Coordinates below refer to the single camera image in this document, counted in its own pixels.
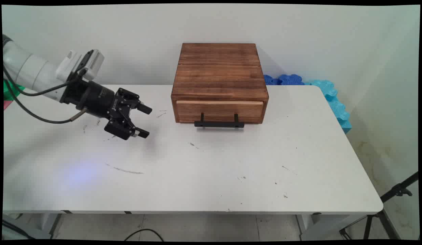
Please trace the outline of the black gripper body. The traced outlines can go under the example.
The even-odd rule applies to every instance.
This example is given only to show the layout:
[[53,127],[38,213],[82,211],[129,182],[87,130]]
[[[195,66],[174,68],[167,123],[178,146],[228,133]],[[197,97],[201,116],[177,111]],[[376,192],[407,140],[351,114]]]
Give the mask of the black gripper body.
[[60,103],[71,103],[79,111],[86,108],[86,113],[90,115],[111,119],[112,116],[114,118],[120,116],[118,107],[127,108],[127,105],[122,102],[129,98],[128,91],[124,88],[119,88],[115,93],[96,82],[80,79],[66,87]]

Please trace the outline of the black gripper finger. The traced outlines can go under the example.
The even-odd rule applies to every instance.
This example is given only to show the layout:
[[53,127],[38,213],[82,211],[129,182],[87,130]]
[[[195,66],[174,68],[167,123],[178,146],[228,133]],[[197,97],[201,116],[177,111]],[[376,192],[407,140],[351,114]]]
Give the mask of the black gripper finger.
[[104,130],[118,138],[128,140],[130,137],[147,138],[150,132],[136,127],[130,119],[123,116],[118,118],[110,118]]
[[115,93],[115,110],[120,108],[129,108],[130,110],[139,110],[145,114],[151,114],[152,108],[146,106],[140,96],[124,88],[119,88]]

